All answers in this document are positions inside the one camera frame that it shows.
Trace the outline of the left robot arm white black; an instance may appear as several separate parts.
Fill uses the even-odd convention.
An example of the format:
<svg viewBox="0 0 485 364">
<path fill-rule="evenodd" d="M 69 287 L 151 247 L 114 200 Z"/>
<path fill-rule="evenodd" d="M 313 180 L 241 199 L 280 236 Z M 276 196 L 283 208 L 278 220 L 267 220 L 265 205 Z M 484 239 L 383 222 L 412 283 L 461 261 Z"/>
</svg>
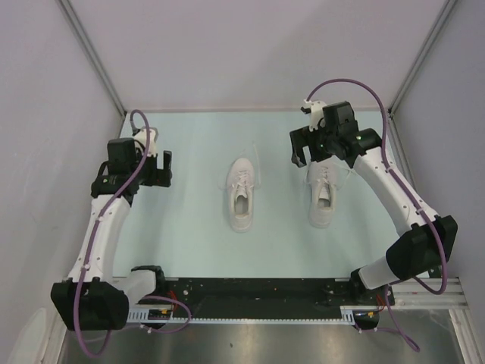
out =
<svg viewBox="0 0 485 364">
<path fill-rule="evenodd" d="M 55 283 L 51 299 L 70 331 L 120 330 L 131 306 L 145 297 L 151 303 L 167 295 L 164 272 L 157 265 L 132 268 L 113 279 L 114 255 L 120 233 L 141 186 L 171 185 L 171 152 L 158 167 L 156 138 L 141 130 L 133 137 L 110 140 L 108 160 L 91 186 L 91 212 L 80 253 L 67 277 Z"/>
</svg>

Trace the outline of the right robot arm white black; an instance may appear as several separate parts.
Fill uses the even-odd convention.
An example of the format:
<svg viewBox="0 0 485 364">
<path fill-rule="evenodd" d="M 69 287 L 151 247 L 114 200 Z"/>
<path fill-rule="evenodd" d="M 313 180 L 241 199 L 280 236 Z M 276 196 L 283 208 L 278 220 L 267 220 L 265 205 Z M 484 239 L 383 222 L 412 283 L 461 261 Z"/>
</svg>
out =
<svg viewBox="0 0 485 364">
<path fill-rule="evenodd" d="M 374 191 L 399 236 L 382 258 L 351 273 L 350 297 L 367 304 L 378 288 L 444 267 L 458 224 L 450 215 L 439 216 L 416 193 L 386 157 L 383 137 L 371 128 L 360 129 L 349 102 L 304 102 L 301 110 L 310 123 L 289 134 L 293 164 L 301 168 L 333 156 L 345 162 Z"/>
</svg>

